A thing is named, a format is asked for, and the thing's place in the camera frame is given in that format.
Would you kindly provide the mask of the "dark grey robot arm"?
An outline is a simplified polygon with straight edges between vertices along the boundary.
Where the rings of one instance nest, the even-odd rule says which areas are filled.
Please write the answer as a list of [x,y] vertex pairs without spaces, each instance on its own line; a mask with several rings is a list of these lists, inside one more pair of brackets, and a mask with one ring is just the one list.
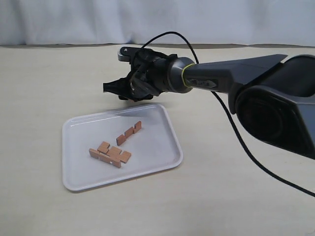
[[315,58],[273,54],[248,59],[196,63],[176,54],[123,47],[130,64],[124,78],[103,84],[121,100],[150,100],[164,92],[203,89],[225,93],[229,112],[244,129],[269,145],[315,156]]

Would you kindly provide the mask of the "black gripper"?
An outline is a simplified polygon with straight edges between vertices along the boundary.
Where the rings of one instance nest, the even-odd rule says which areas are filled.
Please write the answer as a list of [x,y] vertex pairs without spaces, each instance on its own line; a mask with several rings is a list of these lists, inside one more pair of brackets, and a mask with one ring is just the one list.
[[178,93],[170,81],[170,71],[177,59],[176,54],[166,55],[152,49],[139,49],[130,64],[131,71],[127,77],[103,83],[103,92],[119,95],[120,100],[151,100],[163,92]]

